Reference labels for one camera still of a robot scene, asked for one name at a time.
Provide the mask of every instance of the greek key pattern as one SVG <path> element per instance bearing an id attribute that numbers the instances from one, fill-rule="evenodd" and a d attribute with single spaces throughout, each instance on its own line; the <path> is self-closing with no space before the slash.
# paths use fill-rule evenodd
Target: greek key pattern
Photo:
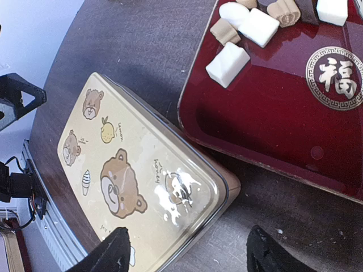
<path id="1" fill-rule="evenodd" d="M 322 91 L 320 91 L 318 85 L 316 84 L 314 78 L 314 69 L 317 61 L 322 57 L 329 55 L 329 54 L 339 54 L 351 60 L 357 67 L 357 70 L 361 74 L 361 79 L 363 80 L 363 63 L 361 60 L 354 55 L 353 53 L 345 50 L 344 48 L 340 47 L 325 47 L 316 51 L 308 60 L 306 64 L 306 81 L 309 89 L 313 93 L 313 95 L 325 106 L 335 109 L 337 111 L 348 111 L 350 109 L 354 109 L 358 107 L 363 102 L 363 84 L 361 89 L 355 97 L 350 99 L 349 101 L 335 101 L 327 97 Z"/>

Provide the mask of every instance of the white block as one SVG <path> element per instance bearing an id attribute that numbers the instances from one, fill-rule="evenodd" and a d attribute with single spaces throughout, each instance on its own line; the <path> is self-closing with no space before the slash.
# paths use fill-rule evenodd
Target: white block
<path id="1" fill-rule="evenodd" d="M 343 26 L 348 18 L 348 0 L 319 0 L 316 6 L 321 21 Z"/>
<path id="2" fill-rule="evenodd" d="M 220 17 L 229 22 L 236 30 L 249 13 L 248 8 L 236 2 L 228 2 L 220 7 Z"/>
<path id="3" fill-rule="evenodd" d="M 243 48 L 227 42 L 205 69 L 210 78 L 227 88 L 249 60 L 250 56 Z"/>
<path id="4" fill-rule="evenodd" d="M 280 22 L 266 13 L 253 8 L 239 26 L 238 31 L 264 48 L 275 35 Z"/>

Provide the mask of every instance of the cream-colored box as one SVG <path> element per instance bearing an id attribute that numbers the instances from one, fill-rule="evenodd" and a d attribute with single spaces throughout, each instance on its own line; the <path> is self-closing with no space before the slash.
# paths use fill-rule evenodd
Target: cream-colored box
<path id="1" fill-rule="evenodd" d="M 87 219 L 103 240 L 126 227 L 130 271 L 160 271 L 228 207 L 240 183 L 129 89 L 93 73 L 58 144 Z"/>

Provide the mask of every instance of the lemon illustration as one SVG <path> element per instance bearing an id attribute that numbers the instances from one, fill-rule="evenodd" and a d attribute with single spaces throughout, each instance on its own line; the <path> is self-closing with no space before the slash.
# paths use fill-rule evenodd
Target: lemon illustration
<path id="1" fill-rule="evenodd" d="M 111 123 L 107 122 L 108 116 L 106 118 L 102 117 L 102 124 L 103 127 L 101 127 L 101 138 L 104 143 L 109 143 L 114 139 L 115 137 L 115 130 L 113 128 L 113 125 Z"/>

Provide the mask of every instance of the table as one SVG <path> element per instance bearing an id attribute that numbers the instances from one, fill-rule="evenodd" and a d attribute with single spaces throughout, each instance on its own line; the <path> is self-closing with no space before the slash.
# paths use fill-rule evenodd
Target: table
<path id="1" fill-rule="evenodd" d="M 57 157 L 57 144 L 88 76 L 97 71 L 178 124 L 176 105 L 215 0 L 85 0 L 49 73 L 30 150 L 66 222 L 90 252 L 99 244 Z M 207 234 L 167 271 L 246 271 L 246 241 L 259 224 L 318 271 L 363 265 L 361 205 L 209 151 L 242 191 Z"/>

